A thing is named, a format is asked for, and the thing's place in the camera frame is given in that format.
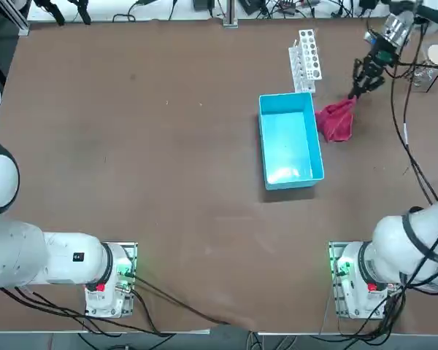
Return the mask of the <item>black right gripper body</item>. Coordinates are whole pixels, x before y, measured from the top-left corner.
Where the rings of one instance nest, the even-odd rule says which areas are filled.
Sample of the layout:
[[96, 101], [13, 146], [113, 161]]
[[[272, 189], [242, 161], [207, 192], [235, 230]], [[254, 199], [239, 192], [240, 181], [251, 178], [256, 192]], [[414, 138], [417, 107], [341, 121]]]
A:
[[365, 35], [364, 40], [369, 43], [370, 50], [364, 58], [364, 68], [393, 67], [399, 60], [398, 47], [383, 35]]

